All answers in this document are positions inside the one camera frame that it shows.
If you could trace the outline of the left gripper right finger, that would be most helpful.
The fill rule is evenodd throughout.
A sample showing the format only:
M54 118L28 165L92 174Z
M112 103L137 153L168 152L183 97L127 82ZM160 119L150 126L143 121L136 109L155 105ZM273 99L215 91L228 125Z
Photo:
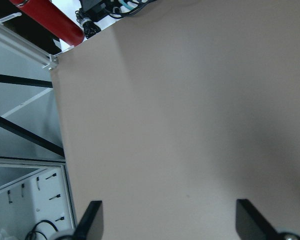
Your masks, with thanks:
M279 240L279 233L248 199L237 199L235 230L241 240Z

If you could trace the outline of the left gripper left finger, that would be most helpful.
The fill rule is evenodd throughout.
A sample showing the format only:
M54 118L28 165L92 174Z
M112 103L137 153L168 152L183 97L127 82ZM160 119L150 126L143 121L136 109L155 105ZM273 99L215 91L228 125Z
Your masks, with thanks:
M103 237L103 202L91 201L86 208L73 237L75 240L101 240Z

